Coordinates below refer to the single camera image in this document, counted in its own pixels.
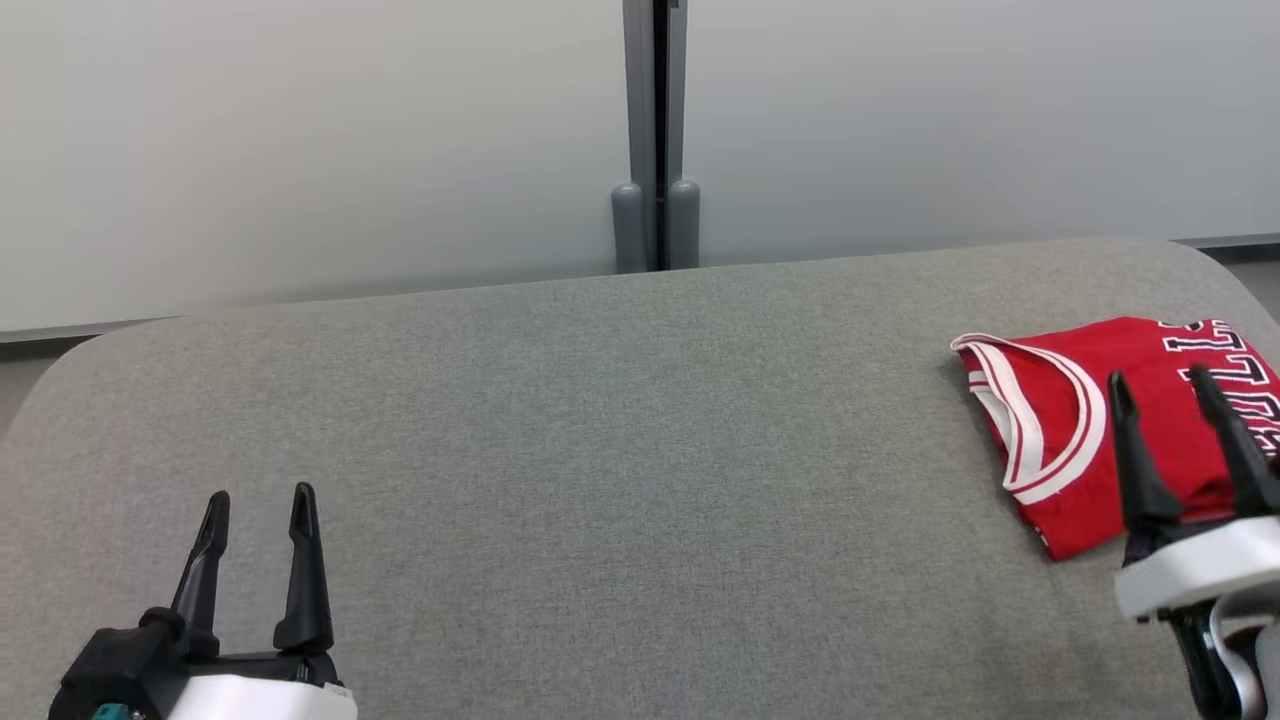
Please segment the grey upholstered sofa seat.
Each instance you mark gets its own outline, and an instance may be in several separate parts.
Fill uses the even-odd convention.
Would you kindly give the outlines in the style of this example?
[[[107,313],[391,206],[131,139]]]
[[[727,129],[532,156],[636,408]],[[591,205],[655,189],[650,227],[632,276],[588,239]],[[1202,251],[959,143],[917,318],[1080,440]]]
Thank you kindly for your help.
[[[1066,240],[248,307],[114,331],[0,442],[0,720],[168,605],[271,644],[314,484],[360,720],[1196,720],[1120,547],[1047,560],[950,342],[1275,322],[1164,241]]]

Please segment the grey partition post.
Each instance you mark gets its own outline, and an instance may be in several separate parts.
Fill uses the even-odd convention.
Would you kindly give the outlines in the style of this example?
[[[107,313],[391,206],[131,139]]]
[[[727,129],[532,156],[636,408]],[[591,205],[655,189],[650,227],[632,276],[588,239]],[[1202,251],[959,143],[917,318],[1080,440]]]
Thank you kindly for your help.
[[[700,264],[700,186],[686,177],[689,1],[654,0],[660,268]]]
[[[654,272],[658,147],[653,0],[621,0],[630,179],[611,193],[616,270]]]

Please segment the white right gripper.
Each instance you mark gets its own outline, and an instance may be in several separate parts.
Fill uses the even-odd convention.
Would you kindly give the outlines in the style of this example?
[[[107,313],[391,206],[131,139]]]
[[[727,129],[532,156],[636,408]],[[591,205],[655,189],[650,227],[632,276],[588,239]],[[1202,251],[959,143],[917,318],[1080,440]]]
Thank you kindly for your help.
[[[1121,569],[1115,597],[1124,618],[1226,600],[1231,612],[1280,612],[1280,477],[1203,364],[1190,368],[1202,418],[1212,427],[1239,518],[1174,542]],[[1180,521],[1183,506],[1165,486],[1140,430],[1121,372],[1107,378],[1110,425],[1123,520],[1130,533]]]

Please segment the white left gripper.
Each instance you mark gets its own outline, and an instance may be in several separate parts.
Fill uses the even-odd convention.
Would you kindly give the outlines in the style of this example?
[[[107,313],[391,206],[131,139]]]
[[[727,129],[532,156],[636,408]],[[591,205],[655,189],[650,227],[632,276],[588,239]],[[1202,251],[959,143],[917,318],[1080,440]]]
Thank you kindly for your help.
[[[218,656],[212,632],[230,496],[214,493],[166,609],[145,624],[166,629],[183,656]],[[165,720],[358,720],[355,694],[328,652],[334,644],[326,565],[315,488],[294,487],[288,530],[293,544],[284,618],[273,633],[283,653],[243,653],[189,666],[189,678]],[[306,655],[285,655],[306,653]]]

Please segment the red basketball jersey white trim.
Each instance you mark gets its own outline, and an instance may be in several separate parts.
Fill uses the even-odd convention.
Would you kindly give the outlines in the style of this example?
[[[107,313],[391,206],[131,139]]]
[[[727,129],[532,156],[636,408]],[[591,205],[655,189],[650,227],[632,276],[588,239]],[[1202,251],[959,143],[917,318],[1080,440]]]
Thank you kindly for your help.
[[[1226,322],[1138,316],[1005,340],[959,336],[969,391],[986,411],[1021,520],[1062,561],[1124,529],[1107,379],[1124,375],[1155,465],[1189,520],[1220,519],[1233,493],[1190,384],[1210,370],[1267,457],[1280,455],[1280,372]]]

